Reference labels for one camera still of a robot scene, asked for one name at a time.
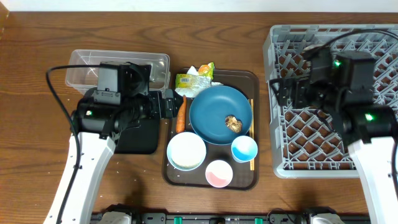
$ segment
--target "chopsticks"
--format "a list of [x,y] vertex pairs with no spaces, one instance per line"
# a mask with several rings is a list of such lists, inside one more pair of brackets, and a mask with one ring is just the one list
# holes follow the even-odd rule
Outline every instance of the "chopsticks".
[[[251,120],[251,126],[250,126],[250,129],[249,129],[249,136],[250,136],[250,138],[254,139],[254,110],[253,110],[253,108],[254,108],[254,100],[250,99],[249,102],[250,102],[250,106],[251,106],[251,111],[253,112],[253,119]],[[250,170],[254,171],[254,159],[252,159],[250,161]]]

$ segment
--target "wooden table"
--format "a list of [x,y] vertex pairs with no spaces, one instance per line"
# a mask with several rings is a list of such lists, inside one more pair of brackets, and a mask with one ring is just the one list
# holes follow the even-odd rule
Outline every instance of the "wooden table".
[[[249,70],[260,80],[260,179],[247,192],[173,187],[161,174],[167,124],[153,155],[115,155],[94,211],[113,203],[180,213],[266,213],[324,205],[340,213],[367,213],[359,179],[279,179],[272,170],[269,100],[262,45],[274,24],[398,23],[398,14],[12,12],[0,40],[0,222],[42,223],[67,159],[69,127],[45,83],[49,67],[68,64],[75,49],[158,52],[171,72],[215,62]],[[52,82],[72,111],[81,98]]]

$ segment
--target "orange carrot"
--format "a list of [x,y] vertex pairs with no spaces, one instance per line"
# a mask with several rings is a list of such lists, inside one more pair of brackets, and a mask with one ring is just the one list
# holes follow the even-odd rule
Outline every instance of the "orange carrot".
[[183,96],[183,103],[177,114],[177,124],[175,125],[175,131],[181,133],[185,131],[185,110],[187,109],[187,97]]

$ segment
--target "brown food piece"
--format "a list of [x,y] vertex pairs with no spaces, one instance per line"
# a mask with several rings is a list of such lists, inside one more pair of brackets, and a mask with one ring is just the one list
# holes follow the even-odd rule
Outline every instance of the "brown food piece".
[[225,118],[225,125],[235,133],[240,133],[242,131],[242,121],[236,119],[233,115],[229,115]]

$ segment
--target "brown tray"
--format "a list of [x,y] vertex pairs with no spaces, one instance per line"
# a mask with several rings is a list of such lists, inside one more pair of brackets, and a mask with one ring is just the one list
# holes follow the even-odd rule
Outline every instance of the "brown tray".
[[[187,68],[184,68],[180,73],[186,73]],[[214,82],[221,82],[226,86],[231,86],[242,92],[246,98],[254,99],[254,140],[258,144],[258,130],[259,130],[259,80],[251,72],[231,71],[231,70],[215,70]],[[185,131],[193,132],[189,122],[189,110],[193,99],[187,100],[187,115],[185,118]],[[166,149],[164,151],[164,160],[162,165],[162,174],[166,182],[171,185],[189,186],[189,187],[212,187],[206,180],[205,171],[209,163],[214,160],[222,159],[231,165],[233,170],[233,179],[231,183],[224,187],[224,189],[234,190],[249,190],[252,189],[258,181],[259,177],[259,154],[254,159],[254,171],[250,170],[250,163],[243,164],[234,161],[231,155],[231,145],[218,146],[205,142],[206,144],[206,158],[203,163],[192,171],[180,171],[169,164],[167,159],[167,145],[169,141],[176,135],[175,123],[176,118],[172,120],[172,125],[169,125],[169,133],[167,136]]]

